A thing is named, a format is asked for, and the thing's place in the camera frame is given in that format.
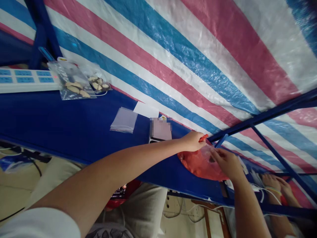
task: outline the power outlet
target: power outlet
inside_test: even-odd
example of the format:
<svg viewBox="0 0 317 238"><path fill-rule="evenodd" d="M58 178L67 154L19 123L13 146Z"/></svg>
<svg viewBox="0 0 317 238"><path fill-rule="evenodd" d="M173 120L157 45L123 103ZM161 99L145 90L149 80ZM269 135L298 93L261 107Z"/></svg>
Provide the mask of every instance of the power outlet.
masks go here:
<svg viewBox="0 0 317 238"><path fill-rule="evenodd" d="M29 70L15 70L17 76L32 76L32 72Z"/></svg>
<svg viewBox="0 0 317 238"><path fill-rule="evenodd" d="M34 79L32 77L17 77L18 83L34 83Z"/></svg>
<svg viewBox="0 0 317 238"><path fill-rule="evenodd" d="M38 76L52 76L49 71L36 71Z"/></svg>
<svg viewBox="0 0 317 238"><path fill-rule="evenodd" d="M0 83L13 83L11 77L0 77Z"/></svg>
<svg viewBox="0 0 317 238"><path fill-rule="evenodd" d="M0 75L11 75L11 71L8 69L0 69Z"/></svg>
<svg viewBox="0 0 317 238"><path fill-rule="evenodd" d="M39 77L39 80L40 80L41 83L54 83L53 78L42 78L42 77Z"/></svg>

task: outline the person's right arm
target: person's right arm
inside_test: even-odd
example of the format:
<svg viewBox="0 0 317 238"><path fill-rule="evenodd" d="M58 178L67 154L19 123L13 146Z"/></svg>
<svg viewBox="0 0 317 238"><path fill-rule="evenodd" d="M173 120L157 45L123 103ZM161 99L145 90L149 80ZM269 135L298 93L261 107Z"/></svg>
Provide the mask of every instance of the person's right arm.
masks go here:
<svg viewBox="0 0 317 238"><path fill-rule="evenodd" d="M234 187L237 238L271 237L258 200L244 175L239 159L224 149L215 149L211 152L213 159Z"/></svg>

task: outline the ziplock bag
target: ziplock bag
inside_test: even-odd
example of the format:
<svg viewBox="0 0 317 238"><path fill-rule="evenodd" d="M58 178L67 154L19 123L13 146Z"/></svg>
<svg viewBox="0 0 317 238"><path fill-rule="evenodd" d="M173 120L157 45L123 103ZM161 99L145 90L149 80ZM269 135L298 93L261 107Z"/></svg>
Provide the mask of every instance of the ziplock bag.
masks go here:
<svg viewBox="0 0 317 238"><path fill-rule="evenodd" d="M133 133L137 116L138 114L134 111L120 107L113 123L110 126L110 130L123 133Z"/></svg>
<svg viewBox="0 0 317 238"><path fill-rule="evenodd" d="M69 62L48 62L49 69L54 71L60 80L60 95L62 100L97 98L87 77L79 68Z"/></svg>
<svg viewBox="0 0 317 238"><path fill-rule="evenodd" d="M212 145L206 145L195 152L183 151L177 154L185 168L203 179L216 181L228 180L229 178L222 172L220 166L211 157Z"/></svg>
<svg viewBox="0 0 317 238"><path fill-rule="evenodd" d="M93 89L97 92L112 90L100 66L96 63L86 63L78 65L80 71L88 78Z"/></svg>

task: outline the clear plastic bag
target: clear plastic bag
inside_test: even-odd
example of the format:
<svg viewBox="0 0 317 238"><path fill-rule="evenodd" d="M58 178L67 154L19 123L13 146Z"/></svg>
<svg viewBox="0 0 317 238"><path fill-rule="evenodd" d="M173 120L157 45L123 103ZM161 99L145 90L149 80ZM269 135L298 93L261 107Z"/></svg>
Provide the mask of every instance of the clear plastic bag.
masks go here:
<svg viewBox="0 0 317 238"><path fill-rule="evenodd" d="M133 133L137 117L138 114L134 111L120 107L113 123L110 126L110 130L123 133Z"/></svg>
<svg viewBox="0 0 317 238"><path fill-rule="evenodd" d="M48 66L59 76L62 100L97 98L87 77L75 64L53 61Z"/></svg>
<svg viewBox="0 0 317 238"><path fill-rule="evenodd" d="M97 93L112 90L109 82L107 82L106 77L102 73L102 70L98 64L80 64L78 65L78 67L81 72L88 78L90 84Z"/></svg>

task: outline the striped tarp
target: striped tarp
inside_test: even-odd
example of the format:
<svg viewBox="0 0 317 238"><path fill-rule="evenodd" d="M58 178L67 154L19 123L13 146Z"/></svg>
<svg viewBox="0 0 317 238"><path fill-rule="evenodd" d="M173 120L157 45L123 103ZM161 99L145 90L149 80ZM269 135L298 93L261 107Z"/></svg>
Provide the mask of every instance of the striped tarp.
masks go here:
<svg viewBox="0 0 317 238"><path fill-rule="evenodd" d="M215 134L317 87L317 15L304 0L44 3L66 58L99 64L115 89L196 131ZM33 43L23 0L0 1L0 29ZM316 108L257 126L300 173L317 172L316 127ZM285 170L252 129L224 146Z"/></svg>

